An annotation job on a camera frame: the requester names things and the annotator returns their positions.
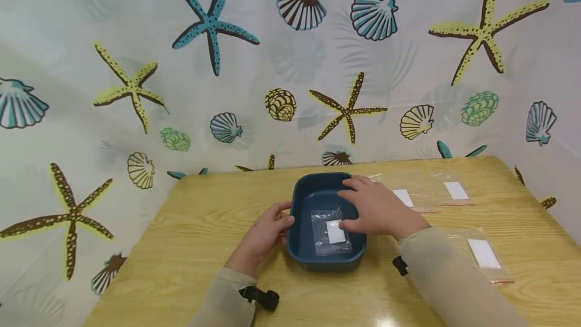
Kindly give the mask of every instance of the yellow starfish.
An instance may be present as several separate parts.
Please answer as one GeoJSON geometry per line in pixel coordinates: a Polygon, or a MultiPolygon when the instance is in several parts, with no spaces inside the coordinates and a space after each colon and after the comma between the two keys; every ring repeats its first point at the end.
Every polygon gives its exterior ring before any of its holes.
{"type": "Polygon", "coordinates": [[[493,17],[496,0],[484,0],[482,2],[482,13],[480,24],[478,26],[461,22],[446,22],[430,28],[428,33],[437,37],[453,37],[472,40],[472,43],[469,45],[469,48],[466,49],[458,68],[456,68],[456,73],[452,79],[452,86],[460,81],[466,67],[468,67],[470,61],[473,59],[481,45],[484,45],[486,54],[488,55],[492,66],[499,74],[502,74],[504,72],[504,64],[502,64],[500,49],[494,40],[494,35],[502,29],[507,28],[509,25],[523,20],[533,13],[545,10],[548,7],[548,4],[547,1],[530,3],[529,5],[523,6],[494,22],[493,17]]]}
{"type": "Polygon", "coordinates": [[[133,102],[133,108],[141,121],[141,124],[144,126],[144,131],[147,134],[149,129],[149,120],[147,117],[147,113],[145,112],[144,106],[141,104],[141,99],[139,98],[144,97],[151,102],[155,102],[158,105],[165,107],[163,100],[157,94],[153,93],[152,91],[143,89],[142,86],[147,79],[153,75],[155,70],[157,70],[157,62],[149,62],[145,64],[137,74],[133,78],[130,78],[129,75],[119,64],[115,61],[114,58],[107,52],[107,49],[103,47],[100,43],[95,43],[95,49],[99,56],[111,67],[111,70],[121,79],[123,82],[123,86],[116,86],[111,87],[103,91],[102,93],[97,96],[95,101],[93,101],[93,105],[95,106],[103,106],[109,105],[112,102],[119,100],[120,98],[130,96],[131,102],[133,102]]]}
{"type": "Polygon", "coordinates": [[[10,238],[20,236],[33,232],[39,229],[50,228],[61,223],[69,223],[66,238],[66,256],[65,256],[65,277],[70,280],[73,276],[74,266],[77,259],[77,223],[85,226],[90,231],[96,231],[99,235],[103,235],[108,239],[113,239],[113,235],[106,227],[84,216],[83,212],[90,209],[96,201],[103,196],[107,188],[111,185],[112,179],[108,179],[99,186],[93,193],[89,194],[87,198],[80,204],[76,204],[73,196],[73,190],[69,186],[69,182],[65,178],[61,169],[55,164],[50,164],[50,177],[52,179],[54,189],[59,195],[61,205],[67,210],[66,213],[60,215],[40,216],[35,219],[22,221],[0,231],[0,238],[10,238]]]}
{"type": "Polygon", "coordinates": [[[339,102],[333,100],[332,98],[318,92],[315,90],[309,90],[311,95],[314,96],[318,101],[322,102],[323,104],[329,106],[333,110],[336,110],[340,113],[338,117],[333,119],[329,125],[322,131],[321,135],[317,138],[317,140],[323,139],[330,131],[335,129],[341,120],[345,119],[345,124],[347,125],[347,132],[349,134],[349,138],[351,139],[351,144],[355,144],[355,125],[353,124],[353,120],[351,116],[354,115],[368,115],[374,113],[384,113],[387,111],[386,107],[371,107],[371,108],[361,108],[355,109],[355,102],[357,102],[357,97],[359,97],[359,91],[363,86],[363,78],[365,74],[360,72],[355,80],[355,84],[353,84],[353,89],[351,90],[351,95],[349,96],[349,100],[347,102],[347,107],[343,107],[339,105],[339,102]]]}
{"type": "MultiPolygon", "coordinates": [[[[252,172],[252,169],[248,169],[247,167],[243,167],[243,166],[234,166],[236,167],[238,170],[242,171],[242,172],[252,172]]],[[[268,164],[267,164],[267,169],[269,171],[274,169],[274,154],[271,154],[268,157],[268,164]]]]}

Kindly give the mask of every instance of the green shell print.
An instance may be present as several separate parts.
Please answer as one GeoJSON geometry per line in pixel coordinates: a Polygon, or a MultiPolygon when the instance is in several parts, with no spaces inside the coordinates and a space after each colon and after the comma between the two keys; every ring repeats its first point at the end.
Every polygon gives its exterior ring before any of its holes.
{"type": "Polygon", "coordinates": [[[475,94],[462,108],[462,122],[471,127],[482,125],[496,111],[498,100],[498,95],[490,91],[475,94]]]}
{"type": "Polygon", "coordinates": [[[190,137],[173,128],[164,128],[161,132],[161,140],[168,149],[188,151],[190,150],[190,137]]]}

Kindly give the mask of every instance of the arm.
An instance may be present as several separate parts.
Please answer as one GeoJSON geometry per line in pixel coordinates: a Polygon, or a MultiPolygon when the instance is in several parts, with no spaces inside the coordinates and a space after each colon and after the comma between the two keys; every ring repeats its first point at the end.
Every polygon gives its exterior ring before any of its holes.
{"type": "Polygon", "coordinates": [[[448,327],[523,327],[525,321],[436,228],[400,240],[418,292],[448,327]]]}
{"type": "Polygon", "coordinates": [[[255,307],[238,290],[250,285],[256,285],[254,278],[226,267],[221,269],[188,327],[249,327],[255,307]]]}
{"type": "Polygon", "coordinates": [[[250,327],[255,305],[238,292],[256,285],[256,269],[277,243],[286,243],[286,230],[295,221],[283,212],[290,201],[268,208],[251,226],[226,265],[215,275],[202,305],[188,327],[250,327]]]}
{"type": "Polygon", "coordinates": [[[403,204],[381,183],[354,175],[339,195],[355,205],[356,220],[343,230],[392,235],[418,292],[448,327],[523,327],[527,324],[469,261],[432,228],[419,213],[403,204]]]}

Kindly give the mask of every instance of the blue plastic tray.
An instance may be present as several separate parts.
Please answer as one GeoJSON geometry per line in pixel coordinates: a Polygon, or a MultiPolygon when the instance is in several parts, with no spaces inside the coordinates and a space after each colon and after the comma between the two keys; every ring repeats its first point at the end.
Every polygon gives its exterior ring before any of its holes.
{"type": "Polygon", "coordinates": [[[297,181],[290,214],[295,223],[288,229],[286,249],[302,269],[321,272],[344,272],[355,269],[367,247],[367,236],[348,233],[353,246],[351,253],[317,257],[313,237],[311,211],[341,208],[344,219],[359,217],[351,202],[337,196],[337,191],[348,189],[341,182],[351,178],[348,173],[309,174],[297,181]]]}

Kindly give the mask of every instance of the left hand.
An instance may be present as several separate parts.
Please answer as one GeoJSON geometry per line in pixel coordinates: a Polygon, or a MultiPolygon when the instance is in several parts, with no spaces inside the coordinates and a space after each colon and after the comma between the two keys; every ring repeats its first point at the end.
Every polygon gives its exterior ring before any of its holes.
{"type": "Polygon", "coordinates": [[[286,230],[295,221],[283,210],[289,209],[290,201],[273,204],[262,213],[246,232],[244,238],[224,267],[256,278],[256,267],[278,243],[286,243],[286,230]]]}

